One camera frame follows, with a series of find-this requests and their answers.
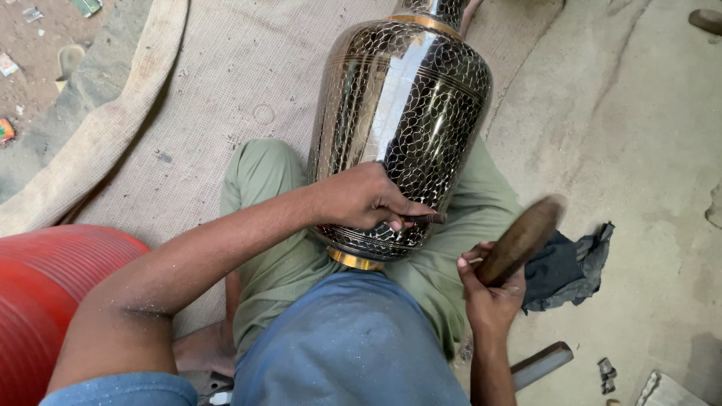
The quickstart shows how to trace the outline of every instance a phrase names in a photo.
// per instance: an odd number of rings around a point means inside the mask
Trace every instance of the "green pants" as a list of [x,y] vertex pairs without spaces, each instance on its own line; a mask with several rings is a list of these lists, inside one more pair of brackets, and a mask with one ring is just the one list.
[[[277,139],[255,139],[239,147],[223,180],[220,214],[258,204],[305,184],[297,155]],[[416,254],[386,264],[383,274],[417,300],[448,360],[464,330],[463,286],[456,258],[480,241],[496,241],[520,212],[511,189],[478,140],[447,211],[447,223]],[[240,357],[258,335],[318,281],[348,267],[326,254],[326,246],[301,230],[239,267],[243,291],[233,320]]]

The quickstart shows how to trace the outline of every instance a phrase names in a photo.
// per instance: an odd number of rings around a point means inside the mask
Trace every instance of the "vase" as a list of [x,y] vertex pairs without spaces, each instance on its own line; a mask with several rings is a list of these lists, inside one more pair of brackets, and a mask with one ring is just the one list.
[[[390,17],[339,36],[323,69],[310,183],[373,161],[407,199],[445,212],[492,90],[488,65],[459,34],[466,3],[401,0]],[[323,224],[313,232],[335,260],[380,269],[413,254],[439,227]]]

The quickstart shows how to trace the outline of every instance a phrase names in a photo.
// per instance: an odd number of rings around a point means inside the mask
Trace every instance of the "blue shirt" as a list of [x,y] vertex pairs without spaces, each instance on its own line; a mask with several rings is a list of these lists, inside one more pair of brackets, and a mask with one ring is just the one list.
[[[41,406],[100,400],[195,405],[189,386],[170,374],[128,373],[60,389]],[[381,274],[343,272],[281,313],[236,363],[232,405],[259,404],[468,405],[469,400],[413,297]]]

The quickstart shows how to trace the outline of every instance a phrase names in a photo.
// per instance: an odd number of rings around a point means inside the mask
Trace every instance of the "hand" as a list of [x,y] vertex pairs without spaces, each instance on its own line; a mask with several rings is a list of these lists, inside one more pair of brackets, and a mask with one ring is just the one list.
[[399,215],[434,213],[426,204],[404,197],[378,163],[362,163],[309,187],[313,188],[313,206],[320,223],[368,230],[386,221],[394,231],[399,231]]
[[464,284],[466,315],[475,340],[492,341],[506,345],[511,323],[514,321],[526,291],[524,267],[504,282],[501,288],[486,288],[477,279],[475,270],[494,247],[494,243],[478,243],[471,251],[456,260],[456,269]]

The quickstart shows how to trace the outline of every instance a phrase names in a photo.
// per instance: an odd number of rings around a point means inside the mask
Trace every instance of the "brass band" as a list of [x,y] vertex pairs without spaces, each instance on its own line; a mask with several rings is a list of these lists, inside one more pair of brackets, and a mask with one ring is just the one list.
[[425,25],[429,28],[435,28],[436,30],[443,31],[452,37],[456,39],[462,39],[461,35],[456,32],[453,28],[449,27],[448,25],[444,24],[443,22],[438,22],[434,20],[433,18],[429,17],[423,17],[420,15],[407,15],[407,14],[398,14],[398,15],[392,15],[391,17],[387,17],[387,20],[402,20],[402,21],[410,21],[410,22],[416,22],[417,24]]
[[383,262],[370,261],[369,259],[359,258],[351,254],[346,254],[337,249],[328,247],[326,252],[329,256],[344,265],[351,268],[363,269],[365,271],[380,271],[383,268]]

